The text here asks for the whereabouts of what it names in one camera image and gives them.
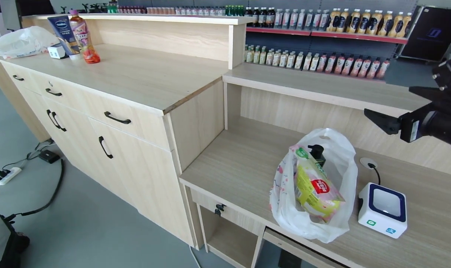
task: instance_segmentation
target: power strip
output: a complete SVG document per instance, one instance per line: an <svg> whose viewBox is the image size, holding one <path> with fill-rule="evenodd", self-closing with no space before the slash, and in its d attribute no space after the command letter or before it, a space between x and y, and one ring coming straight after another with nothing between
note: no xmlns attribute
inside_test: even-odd
<svg viewBox="0 0 451 268"><path fill-rule="evenodd" d="M22 170L18 167L11 168L10 173L0 180L0 185L6 185L12 178L14 178Z"/></svg>

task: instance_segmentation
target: black handle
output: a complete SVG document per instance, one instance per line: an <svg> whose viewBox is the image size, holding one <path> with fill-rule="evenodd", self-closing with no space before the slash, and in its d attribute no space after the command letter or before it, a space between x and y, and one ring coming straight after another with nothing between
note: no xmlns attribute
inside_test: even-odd
<svg viewBox="0 0 451 268"><path fill-rule="evenodd" d="M17 79L17 80L19 80L19 81L23 81L24 80L23 78L19 78L17 75L13 75L12 77Z"/></svg>
<svg viewBox="0 0 451 268"><path fill-rule="evenodd" d="M215 210L214 210L214 214L219 215L219 217L221 216L221 211L224 212L224 207L227 207L226 205L222 204L222 205L215 205Z"/></svg>
<svg viewBox="0 0 451 268"><path fill-rule="evenodd" d="M50 110L47 110L47 115L48 115L48 117L50 118L50 121L52 121L52 124L54 124L54 126L57 127L57 129L60 129L60 126L57 125L57 124L55 124L55 122L54 122L54 120L52 119L52 117L50 117L50 114L51 114L51 113L52 113L52 112L51 112Z"/></svg>
<svg viewBox="0 0 451 268"><path fill-rule="evenodd" d="M108 156L108 158L112 159L112 158L113 158L113 155L112 155L112 154L108 154L108 153L106 152L106 150L105 150L105 147L103 147L103 141L104 141L104 140L105 140L105 139L103 139L103 136L99 136L99 137L98 137L98 141L100 142L100 145L102 146L102 149L103 149L103 151L105 152L106 156Z"/></svg>
<svg viewBox="0 0 451 268"><path fill-rule="evenodd" d="M62 96L61 93L52 93L52 90L50 88L46 88L45 91L47 91L47 93L50 93L50 94L55 95L57 97Z"/></svg>
<svg viewBox="0 0 451 268"><path fill-rule="evenodd" d="M105 117L108 117L108 118L110 118L110 119L113 119L113 120L115 120L115 121L117 121L117 122L120 122L120 123L123 123L123 124L130 124L130 123L131 123L131 120L129 120L129 119L126 119L126 120L120 120L120 119L116 119L115 117L112 117L112 116L110 115L111 112L106 111L106 112L104 112L104 114L105 114Z"/></svg>
<svg viewBox="0 0 451 268"><path fill-rule="evenodd" d="M55 119L55 116L56 116L57 114L55 113L55 112L52 112L52 117L54 118L54 120L55 120L55 123L57 123L57 128L59 128L59 129L61 129L63 132L66 132L67 131L67 129L65 129L64 127L61 127L60 126L60 124L57 122L57 119Z"/></svg>

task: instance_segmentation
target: floor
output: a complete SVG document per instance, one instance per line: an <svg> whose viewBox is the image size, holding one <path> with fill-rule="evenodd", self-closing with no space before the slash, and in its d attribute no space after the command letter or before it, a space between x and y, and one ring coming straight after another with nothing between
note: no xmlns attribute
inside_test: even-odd
<svg viewBox="0 0 451 268"><path fill-rule="evenodd" d="M0 90L0 168L23 159L37 140ZM0 186L0 214L42 207L60 175L60 161L36 158ZM64 182L52 205L15 219L16 231L31 239L22 268L197 267L188 245L138 214L137 210L66 162ZM204 248L195 251L203 268L230 268ZM275 268L280 249L265 244L260 268ZM310 267L303 262L303 268Z"/></svg>

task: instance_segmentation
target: blue tube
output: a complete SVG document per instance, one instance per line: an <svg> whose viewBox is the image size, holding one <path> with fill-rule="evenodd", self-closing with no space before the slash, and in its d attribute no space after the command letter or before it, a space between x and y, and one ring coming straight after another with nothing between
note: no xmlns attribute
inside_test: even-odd
<svg viewBox="0 0 451 268"><path fill-rule="evenodd" d="M70 27L68 16L48 17L48 21L54 29L55 35L59 38L60 44L64 47L66 54L68 56L79 54L78 43Z"/></svg>

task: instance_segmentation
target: white plastic bag on counter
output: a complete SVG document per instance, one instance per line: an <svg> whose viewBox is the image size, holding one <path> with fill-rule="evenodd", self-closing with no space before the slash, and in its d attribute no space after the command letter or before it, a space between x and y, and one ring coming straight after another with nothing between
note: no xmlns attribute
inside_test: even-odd
<svg viewBox="0 0 451 268"><path fill-rule="evenodd" d="M0 56L4 59L32 56L47 52L49 46L58 43L58 38L46 29L32 26L1 36Z"/></svg>
<svg viewBox="0 0 451 268"><path fill-rule="evenodd" d="M297 143L304 148L314 144L324 148L326 162L323 169L339 189L345 203L327 224L312 221L307 212L297 209L301 208L295 200L293 180L297 157L289 149L275 173L274 185L270 190L270 207L275 220L286 231L305 239L329 243L349 231L348 220L353 212L358 177L358 167L354 160L356 152L343 134L330 128L315 129Z"/></svg>

